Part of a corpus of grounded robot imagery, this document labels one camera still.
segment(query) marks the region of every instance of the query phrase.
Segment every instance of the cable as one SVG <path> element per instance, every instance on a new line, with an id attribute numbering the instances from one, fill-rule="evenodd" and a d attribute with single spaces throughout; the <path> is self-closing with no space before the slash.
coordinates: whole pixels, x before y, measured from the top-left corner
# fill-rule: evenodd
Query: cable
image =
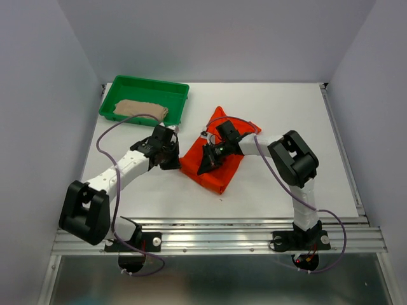
<path id="1" fill-rule="evenodd" d="M 213 119 L 213 120 L 210 121 L 206 126 L 208 127 L 210 124 L 212 124 L 213 122 L 215 122 L 215 121 L 217 121 L 217 120 L 219 120 L 219 119 L 237 119 L 237 120 L 239 120 L 239 121 L 241 121 L 241 122 L 244 122 L 244 123 L 247 123 L 248 125 L 250 125 L 251 127 L 253 127 L 254 130 L 255 130 L 255 133 L 258 134 L 258 129 L 257 129 L 257 127 L 256 127 L 254 124 L 252 124 L 251 122 L 246 121 L 246 120 L 244 120 L 244 119 L 236 118 L 236 117 L 234 117 L 234 116 L 221 116 L 221 117 L 219 117 L 219 118 Z M 309 271 L 309 270 L 304 270 L 304 269 L 300 269 L 300 268 L 298 268 L 298 269 L 301 270 L 301 271 L 307 272 L 307 273 L 317 274 L 317 273 L 322 273 L 322 272 L 325 272 L 325 271 L 328 271 L 328 270 L 334 268 L 334 267 L 342 260 L 343 255 L 345 254 L 345 250 L 346 250 L 346 246 L 347 246 L 347 234 L 346 234 L 345 225 L 344 225 L 343 222 L 340 220 L 340 218 L 339 218 L 338 216 L 336 216 L 333 212 L 331 212 L 331 211 L 329 211 L 329 210 L 325 210 L 325 209 L 318 210 L 318 209 L 316 209 L 315 207 L 313 207 L 313 206 L 309 205 L 308 203 L 306 203 L 305 201 L 303 201 L 301 198 L 298 198 L 297 196 L 295 196 L 295 195 L 288 189 L 288 187 L 286 187 L 286 186 L 284 185 L 284 183 L 281 181 L 280 177 L 275 173 L 274 169 L 272 168 L 272 166 L 271 166 L 270 163 L 268 162 L 268 160 L 267 160 L 265 154 L 264 154 L 263 151 L 261 150 L 261 147 L 260 147 L 259 142 L 258 142 L 258 140 L 257 140 L 257 135 L 255 135 L 253 138 L 254 138 L 254 143 L 256 144 L 256 147 L 257 147 L 257 149 L 258 149 L 258 151 L 259 151 L 259 154 L 260 154 L 261 158 L 262 158 L 263 161 L 266 163 L 266 166 L 268 167 L 268 169 L 270 170 L 270 172 L 271 172 L 272 175 L 274 176 L 275 180 L 277 180 L 277 182 L 278 182 L 278 183 L 280 184 L 280 186 L 283 188 L 283 190 L 285 190 L 285 192 L 286 192 L 288 195 L 290 195 L 292 198 L 294 198 L 296 201 L 298 201 L 298 202 L 301 203 L 302 205 L 305 205 L 307 208 L 310 208 L 311 210 L 316 211 L 316 212 L 324 212 L 324 213 L 331 214 L 331 215 L 338 221 L 339 225 L 340 225 L 341 228 L 342 228 L 342 231 L 343 231 L 343 248 L 342 248 L 342 251 L 341 251 L 341 253 L 340 253 L 340 255 L 339 255 L 339 258 L 338 258 L 336 261 L 334 261 L 334 263 L 332 263 L 332 264 L 331 264 L 330 266 L 328 266 L 328 267 L 322 268 L 322 269 L 320 269 L 320 270 L 315 270 L 315 271 Z"/>
<path id="2" fill-rule="evenodd" d="M 116 218 L 117 218 L 117 214 L 118 214 L 118 211 L 119 211 L 119 204 L 120 204 L 121 176 L 120 176 L 120 171 L 119 171 L 119 169 L 118 169 L 118 164 L 117 164 L 116 160 L 115 160 L 108 152 L 106 152 L 106 151 L 104 151 L 103 149 L 101 149 L 101 148 L 100 148 L 100 145 L 99 145 L 99 144 L 100 144 L 100 140 L 102 140 L 102 138 L 103 138 L 108 132 L 110 132 L 113 128 L 117 127 L 118 125 L 120 125 L 120 124 L 122 124 L 122 123 L 125 123 L 125 122 L 129 121 L 130 119 L 136 118 L 136 117 L 138 117 L 138 116 L 149 116 L 150 118 L 153 118 L 153 119 L 155 119 L 157 122 L 159 122 L 159 120 L 158 120 L 156 117 L 154 117 L 154 116 L 152 116 L 152 115 L 150 115 L 150 114 L 136 114 L 135 116 L 129 116 L 128 118 L 125 118 L 123 121 L 117 122 L 117 123 L 114 124 L 113 126 L 110 126 L 107 130 L 105 130 L 105 131 L 100 135 L 100 137 L 97 139 L 97 141 L 96 141 L 96 149 L 98 150 L 98 152 L 104 154 L 106 157 L 109 158 L 109 160 L 110 160 L 110 161 L 113 163 L 113 165 L 114 165 L 114 169 L 116 170 L 116 176 L 117 176 L 116 204 L 115 204 L 115 206 L 114 206 L 113 219 L 112 219 L 112 223 L 111 223 L 111 230 L 112 230 L 113 236 L 114 236 L 122 245 L 126 246 L 127 248 L 131 249 L 132 251 L 138 252 L 138 253 L 140 253 L 140 254 L 142 254 L 142 255 L 145 255 L 145 256 L 150 256 L 150 257 L 155 258 L 155 259 L 158 259 L 159 261 L 162 262 L 162 265 L 161 265 L 159 268 L 157 268 L 157 269 L 154 270 L 154 271 L 145 273 L 145 274 L 135 274 L 135 273 L 127 272 L 125 269 L 122 269 L 121 272 L 123 272 L 123 273 L 125 273 L 125 274 L 127 274 L 127 275 L 129 275 L 129 276 L 149 276 L 149 275 L 153 275 L 153 274 L 155 274 L 155 273 L 161 271 L 161 270 L 165 267 L 165 261 L 164 261 L 161 257 L 159 257 L 158 255 L 155 255 L 155 254 L 152 254 L 152 253 L 149 253 L 149 252 L 145 252 L 145 251 L 139 250 L 139 249 L 133 247 L 132 245 L 129 245 L 129 244 L 128 244 L 127 242 L 125 242 L 122 238 L 120 238 L 120 236 L 118 236 L 118 234 L 116 233 L 116 230 L 115 230 L 115 228 L 114 228 L 114 225 L 116 224 Z"/>

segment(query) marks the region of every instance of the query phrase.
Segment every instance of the red cloth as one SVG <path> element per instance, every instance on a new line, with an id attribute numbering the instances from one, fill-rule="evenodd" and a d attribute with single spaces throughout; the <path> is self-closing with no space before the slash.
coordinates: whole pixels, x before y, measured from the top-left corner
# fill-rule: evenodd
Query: red cloth
<path id="1" fill-rule="evenodd" d="M 209 121 L 212 121 L 213 119 L 219 118 L 221 116 L 226 116 L 226 113 L 224 113 L 222 107 L 218 106 L 216 107 L 216 110 Z M 208 132 L 219 136 L 216 127 L 217 125 L 224 123 L 226 120 L 228 119 L 219 119 L 213 122 L 209 125 Z M 254 132 L 253 127 L 245 122 L 238 121 L 236 119 L 229 120 L 233 123 L 240 134 L 243 134 L 245 132 Z M 211 191 L 214 191 L 218 194 L 222 194 L 233 178 L 235 172 L 237 171 L 237 168 L 239 167 L 243 156 L 232 154 L 223 161 L 223 165 L 220 168 L 198 176 L 198 168 L 203 157 L 202 146 L 204 146 L 206 143 L 208 143 L 207 139 L 201 137 L 199 137 L 195 141 L 195 143 L 191 146 L 185 156 L 179 159 L 179 161 L 181 162 L 181 171 L 189 178 L 199 183 L 201 186 L 210 189 Z"/>

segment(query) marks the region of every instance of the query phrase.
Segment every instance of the green plastic bin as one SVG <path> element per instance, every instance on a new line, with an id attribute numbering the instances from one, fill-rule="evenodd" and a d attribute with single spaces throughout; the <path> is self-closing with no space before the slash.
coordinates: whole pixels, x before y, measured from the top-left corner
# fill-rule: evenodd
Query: green plastic bin
<path id="1" fill-rule="evenodd" d="M 190 87 L 186 84 L 155 81 L 152 79 L 133 78 L 131 76 L 116 76 L 109 93 L 99 109 L 99 114 L 111 121 L 121 121 L 126 116 L 114 114 L 116 104 L 121 100 L 136 100 L 149 102 L 168 108 L 164 118 L 165 125 L 178 125 L 181 121 L 185 100 Z M 134 118 L 128 123 L 155 126 L 154 119 Z"/>

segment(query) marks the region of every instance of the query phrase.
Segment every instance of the white tabletop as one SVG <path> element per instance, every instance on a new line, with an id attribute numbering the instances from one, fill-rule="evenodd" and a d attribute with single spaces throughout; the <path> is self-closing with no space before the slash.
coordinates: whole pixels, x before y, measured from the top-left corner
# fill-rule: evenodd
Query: white tabletop
<path id="1" fill-rule="evenodd" d="M 317 208 L 332 210 L 339 217 L 357 217 L 352 191 L 318 84 L 189 85 L 190 93 L 180 124 L 180 156 L 184 156 L 194 143 L 218 105 L 227 115 L 256 123 L 263 129 L 264 135 L 281 135 L 296 130 L 319 159 L 315 179 Z M 83 180 L 111 166 L 109 160 L 96 151 L 95 142 L 112 124 L 112 121 L 99 116 Z M 122 124 L 105 136 L 101 147 L 119 160 L 132 144 L 151 135 L 152 131 L 152 127 L 148 126 Z M 246 156 L 222 195 L 204 189 L 179 170 L 154 168 L 122 191 L 119 215 L 157 219 L 290 218 L 293 217 L 293 204 L 263 160 L 257 156 Z"/>

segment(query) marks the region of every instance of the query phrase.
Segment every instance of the brown folded cloth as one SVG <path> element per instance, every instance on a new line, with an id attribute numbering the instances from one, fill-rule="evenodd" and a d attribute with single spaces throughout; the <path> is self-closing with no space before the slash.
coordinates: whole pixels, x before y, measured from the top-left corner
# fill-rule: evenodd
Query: brown folded cloth
<path id="1" fill-rule="evenodd" d="M 158 104 L 138 102 L 136 100 L 121 100 L 116 104 L 116 109 L 113 111 L 120 116 L 135 116 L 136 114 L 146 113 L 155 116 L 162 122 L 168 114 L 168 108 Z M 141 118 L 151 119 L 149 116 L 141 116 Z"/>

